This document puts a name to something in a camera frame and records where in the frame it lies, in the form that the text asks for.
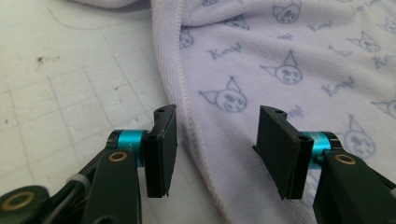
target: wire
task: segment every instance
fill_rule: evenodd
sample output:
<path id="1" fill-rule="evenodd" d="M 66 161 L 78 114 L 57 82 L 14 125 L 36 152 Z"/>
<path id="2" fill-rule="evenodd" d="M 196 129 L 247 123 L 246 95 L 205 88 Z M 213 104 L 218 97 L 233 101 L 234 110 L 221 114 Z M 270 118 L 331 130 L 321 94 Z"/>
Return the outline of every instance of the wire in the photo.
<path id="1" fill-rule="evenodd" d="M 58 206 L 64 198 L 72 191 L 73 187 L 76 185 L 76 182 L 69 181 L 61 188 L 56 194 L 54 194 L 50 199 L 52 201 L 52 206 Z"/>
<path id="2" fill-rule="evenodd" d="M 96 171 L 97 164 L 99 163 L 100 158 L 109 151 L 109 149 L 105 148 L 100 151 L 87 165 L 85 165 L 78 173 L 81 175 L 85 175 L 90 181 L 93 180 L 93 175 Z"/>
<path id="3" fill-rule="evenodd" d="M 81 198 L 84 187 L 81 183 L 75 182 L 70 193 L 59 203 L 59 205 L 51 212 L 43 221 L 43 224 L 58 223 L 69 209 Z"/>

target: table surface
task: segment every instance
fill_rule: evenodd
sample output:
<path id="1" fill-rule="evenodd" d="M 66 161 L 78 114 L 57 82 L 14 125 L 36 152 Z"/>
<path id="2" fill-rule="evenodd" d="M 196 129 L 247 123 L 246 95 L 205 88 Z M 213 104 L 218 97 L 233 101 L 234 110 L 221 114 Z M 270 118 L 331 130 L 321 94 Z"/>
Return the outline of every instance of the table surface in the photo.
<path id="1" fill-rule="evenodd" d="M 113 130 L 151 129 L 167 99 L 147 6 L 0 1 L 0 195 L 54 194 Z M 139 169 L 143 223 L 225 223 L 183 143 L 168 198 L 147 198 Z"/>

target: black plastic part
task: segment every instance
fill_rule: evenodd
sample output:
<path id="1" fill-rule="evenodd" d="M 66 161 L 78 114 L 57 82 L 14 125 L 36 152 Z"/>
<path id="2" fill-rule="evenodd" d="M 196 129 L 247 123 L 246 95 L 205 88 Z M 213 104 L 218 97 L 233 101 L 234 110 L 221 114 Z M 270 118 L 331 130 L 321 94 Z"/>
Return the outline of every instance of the black plastic part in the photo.
<path id="1" fill-rule="evenodd" d="M 102 151 L 100 151 L 92 160 L 90 160 L 90 162 L 88 162 L 88 164 L 86 164 L 78 173 L 85 175 L 90 181 L 93 181 L 96 167 L 100 158 L 111 150 L 111 148 L 102 149 Z"/>
<path id="2" fill-rule="evenodd" d="M 0 198 L 0 223 L 41 223 L 51 210 L 47 189 L 41 186 L 15 189 Z"/>
<path id="3" fill-rule="evenodd" d="M 355 163 L 344 163 L 336 155 Z M 318 224 L 396 223 L 390 189 L 363 160 L 347 152 L 326 153 L 314 211 Z"/>
<path id="4" fill-rule="evenodd" d="M 81 201 L 76 204 L 69 214 L 60 220 L 59 224 L 70 224 L 70 223 L 80 223 L 82 220 L 82 215 L 84 214 L 86 201 Z"/>
<path id="5" fill-rule="evenodd" d="M 107 138 L 106 149 L 116 149 L 123 130 L 114 130 Z"/>
<path id="6" fill-rule="evenodd" d="M 111 161 L 113 153 L 125 153 L 126 158 Z M 141 223 L 136 158 L 131 150 L 111 150 L 101 157 L 81 223 L 102 223 L 98 222 L 101 219 L 107 223 L 111 218 L 120 223 Z"/>
<path id="7" fill-rule="evenodd" d="M 143 161 L 148 197 L 169 193 L 177 153 L 176 106 L 154 111 L 154 127 L 142 136 Z"/>
<path id="8" fill-rule="evenodd" d="M 338 139 L 337 135 L 330 132 L 323 132 L 326 137 L 329 139 L 330 146 L 332 147 L 332 151 L 344 151 L 343 146 L 341 145 L 340 140 Z"/>
<path id="9" fill-rule="evenodd" d="M 286 121 L 287 114 L 262 105 L 255 150 L 282 199 L 302 199 L 314 140 Z"/>

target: white surface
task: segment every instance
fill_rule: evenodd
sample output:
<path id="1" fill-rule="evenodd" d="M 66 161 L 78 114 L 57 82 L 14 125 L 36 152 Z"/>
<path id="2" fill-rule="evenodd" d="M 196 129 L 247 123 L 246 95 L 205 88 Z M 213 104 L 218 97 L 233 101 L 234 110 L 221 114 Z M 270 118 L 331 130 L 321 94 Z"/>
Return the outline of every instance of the white surface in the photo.
<path id="1" fill-rule="evenodd" d="M 166 105 L 149 10 L 64 0 L 0 2 L 0 195 L 55 193 L 115 129 L 148 129 Z M 145 196 L 144 223 L 223 223 L 179 135 L 170 197 Z"/>

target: stain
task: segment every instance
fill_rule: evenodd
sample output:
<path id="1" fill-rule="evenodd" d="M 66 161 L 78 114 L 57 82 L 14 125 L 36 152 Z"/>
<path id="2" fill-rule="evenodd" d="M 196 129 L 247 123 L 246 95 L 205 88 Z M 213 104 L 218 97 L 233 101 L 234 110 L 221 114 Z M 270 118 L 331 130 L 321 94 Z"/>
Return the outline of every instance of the stain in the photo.
<path id="1" fill-rule="evenodd" d="M 59 62 L 59 60 L 61 60 L 61 57 L 57 56 L 57 57 L 45 57 L 45 56 L 41 56 L 41 57 L 37 57 L 35 58 L 35 61 L 37 62 L 38 66 L 42 66 L 44 63 L 57 63 Z"/>

